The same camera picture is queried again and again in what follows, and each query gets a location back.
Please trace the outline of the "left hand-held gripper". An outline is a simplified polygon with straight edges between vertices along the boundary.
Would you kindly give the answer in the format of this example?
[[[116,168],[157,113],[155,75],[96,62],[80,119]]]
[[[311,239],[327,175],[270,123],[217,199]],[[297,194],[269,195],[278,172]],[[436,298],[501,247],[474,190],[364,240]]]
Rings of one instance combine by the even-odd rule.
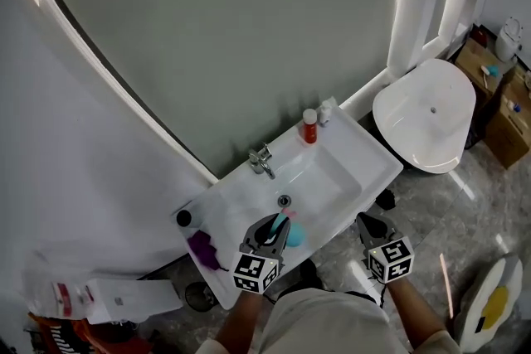
[[[290,219],[273,225],[278,214],[263,217],[246,231],[233,260],[234,286],[242,291],[263,294],[279,277],[282,252],[290,233]],[[269,239],[269,246],[263,246]]]

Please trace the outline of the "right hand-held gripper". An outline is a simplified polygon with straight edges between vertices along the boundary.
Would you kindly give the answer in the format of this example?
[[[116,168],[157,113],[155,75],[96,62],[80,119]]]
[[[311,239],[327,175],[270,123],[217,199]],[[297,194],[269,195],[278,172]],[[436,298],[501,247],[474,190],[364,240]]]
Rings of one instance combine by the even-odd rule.
[[[390,219],[360,212],[356,224],[365,246],[386,243],[368,250],[368,269],[380,283],[388,284],[412,272],[415,259],[412,244],[407,236],[393,240],[397,229]]]

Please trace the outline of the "person's left forearm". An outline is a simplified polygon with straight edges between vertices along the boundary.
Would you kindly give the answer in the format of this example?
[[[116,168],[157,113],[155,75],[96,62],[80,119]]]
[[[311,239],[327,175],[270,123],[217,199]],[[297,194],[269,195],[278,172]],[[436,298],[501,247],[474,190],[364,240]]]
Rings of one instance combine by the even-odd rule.
[[[263,300],[261,294],[242,292],[216,337],[196,354],[248,354]]]

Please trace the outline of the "person's right forearm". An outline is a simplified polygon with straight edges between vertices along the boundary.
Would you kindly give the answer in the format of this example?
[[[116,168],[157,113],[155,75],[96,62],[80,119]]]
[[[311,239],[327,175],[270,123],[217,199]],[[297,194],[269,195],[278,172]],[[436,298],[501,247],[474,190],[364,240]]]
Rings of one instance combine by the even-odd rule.
[[[407,278],[387,284],[409,342],[414,349],[446,326]]]

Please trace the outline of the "red bottle white cap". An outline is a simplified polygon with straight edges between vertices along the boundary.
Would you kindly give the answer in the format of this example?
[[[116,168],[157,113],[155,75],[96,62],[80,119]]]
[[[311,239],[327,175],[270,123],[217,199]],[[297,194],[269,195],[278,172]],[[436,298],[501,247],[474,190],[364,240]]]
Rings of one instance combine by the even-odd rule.
[[[307,144],[317,141],[318,115],[315,109],[305,109],[303,112],[303,138]]]

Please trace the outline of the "small white bottle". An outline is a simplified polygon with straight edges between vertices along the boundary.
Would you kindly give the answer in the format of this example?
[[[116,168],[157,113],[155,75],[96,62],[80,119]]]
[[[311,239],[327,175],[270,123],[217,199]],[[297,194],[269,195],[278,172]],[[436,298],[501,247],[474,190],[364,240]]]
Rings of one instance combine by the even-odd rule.
[[[329,100],[324,100],[319,107],[318,121],[321,127],[326,127],[331,120],[333,105]]]

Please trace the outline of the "black cloth lump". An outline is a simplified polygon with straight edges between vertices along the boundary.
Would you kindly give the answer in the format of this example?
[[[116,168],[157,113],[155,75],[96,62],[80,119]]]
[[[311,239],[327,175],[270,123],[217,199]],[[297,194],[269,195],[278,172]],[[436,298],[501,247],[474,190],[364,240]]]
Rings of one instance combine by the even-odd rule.
[[[385,211],[396,207],[395,195],[390,189],[382,191],[375,200],[376,204]]]

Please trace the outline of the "purple cloth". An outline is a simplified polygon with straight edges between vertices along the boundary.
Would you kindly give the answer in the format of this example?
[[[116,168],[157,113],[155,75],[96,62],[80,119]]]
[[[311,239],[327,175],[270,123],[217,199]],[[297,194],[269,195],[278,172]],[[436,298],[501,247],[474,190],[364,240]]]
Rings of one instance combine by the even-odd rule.
[[[211,244],[211,236],[202,230],[197,230],[188,238],[188,245],[200,264],[212,271],[228,269],[222,267],[217,259],[217,249]]]

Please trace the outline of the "white washbasin table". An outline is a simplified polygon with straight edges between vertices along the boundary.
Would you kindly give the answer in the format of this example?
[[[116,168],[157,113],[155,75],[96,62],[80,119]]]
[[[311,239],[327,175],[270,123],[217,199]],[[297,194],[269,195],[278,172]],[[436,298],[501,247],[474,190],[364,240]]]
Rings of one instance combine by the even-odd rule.
[[[257,174],[244,162],[184,208],[190,226],[179,226],[185,240],[201,230],[210,235],[221,269],[196,263],[202,277],[224,309],[235,304],[240,291],[229,269],[248,228],[281,210],[278,199],[287,195],[294,221],[304,239],[283,253],[287,274],[337,234],[350,227],[361,211],[397,177],[401,163],[370,133],[338,106],[318,129],[317,140],[307,144],[296,124],[269,146],[268,164],[275,174]]]

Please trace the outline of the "chrome faucet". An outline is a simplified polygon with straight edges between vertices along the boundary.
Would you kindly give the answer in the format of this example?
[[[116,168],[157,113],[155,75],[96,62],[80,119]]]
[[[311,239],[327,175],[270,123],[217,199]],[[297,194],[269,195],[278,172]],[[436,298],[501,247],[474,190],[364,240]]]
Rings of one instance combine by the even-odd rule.
[[[267,143],[263,143],[259,151],[250,149],[248,152],[248,161],[253,172],[257,175],[264,173],[270,180],[274,180],[275,173],[268,163],[271,158],[272,154]]]

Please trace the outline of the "grey cup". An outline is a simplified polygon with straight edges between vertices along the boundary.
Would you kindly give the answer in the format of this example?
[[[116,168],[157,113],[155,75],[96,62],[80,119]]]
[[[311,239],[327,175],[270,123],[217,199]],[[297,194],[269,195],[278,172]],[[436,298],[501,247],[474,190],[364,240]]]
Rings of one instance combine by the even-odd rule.
[[[203,214],[196,208],[184,207],[175,214],[175,221],[183,229],[199,229],[203,223]]]

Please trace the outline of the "person's beige shirt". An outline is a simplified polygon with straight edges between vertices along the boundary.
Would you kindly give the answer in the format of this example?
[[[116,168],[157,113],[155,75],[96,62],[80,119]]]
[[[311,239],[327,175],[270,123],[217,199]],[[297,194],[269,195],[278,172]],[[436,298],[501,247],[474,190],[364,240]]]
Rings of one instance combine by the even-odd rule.
[[[387,314],[357,295],[304,289],[277,301],[260,354],[408,354]]]

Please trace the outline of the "white bathtub black outside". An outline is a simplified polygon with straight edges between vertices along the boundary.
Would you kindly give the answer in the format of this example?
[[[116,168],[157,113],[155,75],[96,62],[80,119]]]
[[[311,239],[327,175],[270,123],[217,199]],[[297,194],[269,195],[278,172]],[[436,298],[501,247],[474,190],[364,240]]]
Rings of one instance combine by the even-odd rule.
[[[460,163],[475,101],[473,85],[457,66],[429,59],[376,95],[373,117],[403,160],[445,174]]]

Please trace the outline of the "fried egg shaped cushion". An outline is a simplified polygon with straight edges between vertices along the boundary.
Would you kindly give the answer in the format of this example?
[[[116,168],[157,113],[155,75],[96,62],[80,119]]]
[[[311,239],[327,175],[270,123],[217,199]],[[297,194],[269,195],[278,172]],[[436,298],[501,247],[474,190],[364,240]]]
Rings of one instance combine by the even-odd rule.
[[[494,338],[514,309],[522,278],[522,261],[513,253],[480,271],[461,299],[454,321],[455,341],[461,352],[475,353]]]

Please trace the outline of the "black cart wheel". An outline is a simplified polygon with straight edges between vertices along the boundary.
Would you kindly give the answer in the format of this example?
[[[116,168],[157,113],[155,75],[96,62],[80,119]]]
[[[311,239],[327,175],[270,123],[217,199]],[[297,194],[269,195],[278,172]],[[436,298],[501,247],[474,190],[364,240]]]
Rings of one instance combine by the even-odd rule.
[[[472,124],[466,136],[464,150],[469,150],[473,148],[480,140],[481,140],[481,137],[477,132],[476,126]]]

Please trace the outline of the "white water dispenser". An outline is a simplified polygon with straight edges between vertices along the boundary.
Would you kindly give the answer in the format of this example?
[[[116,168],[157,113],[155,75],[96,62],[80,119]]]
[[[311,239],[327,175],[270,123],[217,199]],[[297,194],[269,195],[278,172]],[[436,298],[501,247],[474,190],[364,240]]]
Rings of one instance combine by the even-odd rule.
[[[149,317],[183,307],[173,284],[163,280],[91,279],[87,288],[94,299],[88,307],[90,324],[144,322]]]

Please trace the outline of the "large cardboard box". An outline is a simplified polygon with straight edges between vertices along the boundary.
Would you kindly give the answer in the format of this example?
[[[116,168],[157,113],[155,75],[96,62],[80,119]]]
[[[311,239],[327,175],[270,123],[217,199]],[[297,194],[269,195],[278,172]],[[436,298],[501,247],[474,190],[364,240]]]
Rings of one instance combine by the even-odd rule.
[[[494,114],[486,125],[485,143],[505,169],[531,151],[531,90],[529,73],[516,65],[501,88]],[[513,105],[521,106],[520,112]]]

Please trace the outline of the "small cardboard box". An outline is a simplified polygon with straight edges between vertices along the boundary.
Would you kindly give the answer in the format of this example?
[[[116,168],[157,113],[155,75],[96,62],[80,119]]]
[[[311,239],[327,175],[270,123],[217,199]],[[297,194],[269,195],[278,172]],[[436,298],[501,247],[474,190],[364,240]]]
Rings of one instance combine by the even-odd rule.
[[[473,86],[485,96],[491,97],[497,90],[502,78],[502,63],[488,49],[472,39],[468,39],[455,60],[455,65],[469,78]],[[482,65],[496,65],[499,75],[495,79],[484,77],[480,67]]]

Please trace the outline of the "clear water jug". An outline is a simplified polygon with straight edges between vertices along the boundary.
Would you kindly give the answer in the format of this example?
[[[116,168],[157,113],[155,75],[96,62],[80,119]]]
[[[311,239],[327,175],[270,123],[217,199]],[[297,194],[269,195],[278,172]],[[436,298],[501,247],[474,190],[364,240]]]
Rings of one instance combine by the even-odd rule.
[[[86,318],[95,302],[83,276],[61,274],[36,262],[22,271],[22,296],[35,316],[65,320]]]

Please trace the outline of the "white toilet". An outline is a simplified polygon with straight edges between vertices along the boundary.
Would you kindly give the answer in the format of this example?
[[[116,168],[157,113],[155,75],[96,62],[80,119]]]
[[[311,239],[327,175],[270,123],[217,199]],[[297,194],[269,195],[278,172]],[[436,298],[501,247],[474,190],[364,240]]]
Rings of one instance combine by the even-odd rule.
[[[521,46],[523,26],[517,18],[509,17],[501,27],[494,45],[494,53],[502,62],[510,61]]]

